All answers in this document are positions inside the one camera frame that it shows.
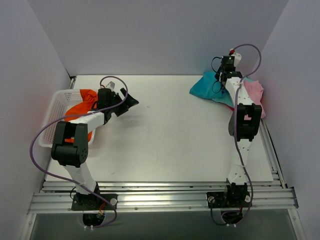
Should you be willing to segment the teal blue t-shirt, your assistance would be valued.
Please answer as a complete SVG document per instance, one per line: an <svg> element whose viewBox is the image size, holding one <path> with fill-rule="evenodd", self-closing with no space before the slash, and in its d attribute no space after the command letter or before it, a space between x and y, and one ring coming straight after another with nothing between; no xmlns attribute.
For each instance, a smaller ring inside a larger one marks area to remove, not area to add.
<svg viewBox="0 0 320 240"><path fill-rule="evenodd" d="M198 82L191 87L189 93L195 97L212 101L223 95L229 95L227 90L221 89L220 82L215 79L215 74L213 71L204 72Z"/></svg>

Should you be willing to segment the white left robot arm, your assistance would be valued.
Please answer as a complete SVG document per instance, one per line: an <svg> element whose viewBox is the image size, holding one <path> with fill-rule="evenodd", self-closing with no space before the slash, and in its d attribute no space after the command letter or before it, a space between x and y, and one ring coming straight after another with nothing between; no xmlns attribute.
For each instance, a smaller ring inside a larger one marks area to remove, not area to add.
<svg viewBox="0 0 320 240"><path fill-rule="evenodd" d="M86 163L92 134L112 114L119 117L139 104L124 88L120 92L124 99L110 88L80 90L82 102L72 107L66 113L66 120L59 121L55 127L51 157L77 182L76 194L83 197L83 204L90 210L97 209L101 203L98 184Z"/></svg>

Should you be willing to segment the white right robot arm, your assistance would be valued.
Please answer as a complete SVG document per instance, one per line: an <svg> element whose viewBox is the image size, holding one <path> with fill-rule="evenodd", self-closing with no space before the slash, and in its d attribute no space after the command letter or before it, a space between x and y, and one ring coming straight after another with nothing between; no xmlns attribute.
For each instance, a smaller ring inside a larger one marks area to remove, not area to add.
<svg viewBox="0 0 320 240"><path fill-rule="evenodd" d="M223 90L229 93L234 110L231 115L228 132L234 138L235 153L227 181L227 190L222 193L223 203L234 206L240 200L250 199L248 184L251 182L247 175L247 162L251 144L258 133L262 115L262 107L255 104L249 96L243 75L236 71L241 55L231 52L221 57L220 67L215 74Z"/></svg>

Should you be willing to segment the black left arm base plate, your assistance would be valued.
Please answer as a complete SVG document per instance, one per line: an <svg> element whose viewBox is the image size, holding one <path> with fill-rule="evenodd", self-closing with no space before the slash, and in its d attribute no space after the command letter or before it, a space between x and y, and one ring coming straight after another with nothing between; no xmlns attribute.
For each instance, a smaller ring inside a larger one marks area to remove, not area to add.
<svg viewBox="0 0 320 240"><path fill-rule="evenodd" d="M73 196L71 210L72 211L98 211L98 210L112 210L112 207L117 208L118 195L109 193L101 194L101 197L107 200L105 201L92 194L80 194L76 193Z"/></svg>

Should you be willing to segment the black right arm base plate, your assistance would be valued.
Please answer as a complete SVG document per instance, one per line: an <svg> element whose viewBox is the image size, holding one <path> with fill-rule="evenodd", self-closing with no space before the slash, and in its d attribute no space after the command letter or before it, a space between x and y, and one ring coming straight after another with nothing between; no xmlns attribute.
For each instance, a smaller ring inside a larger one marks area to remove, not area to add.
<svg viewBox="0 0 320 240"><path fill-rule="evenodd" d="M251 196L249 192L244 194L229 193L222 191L207 192L207 205L209 208L247 208L251 202Z"/></svg>

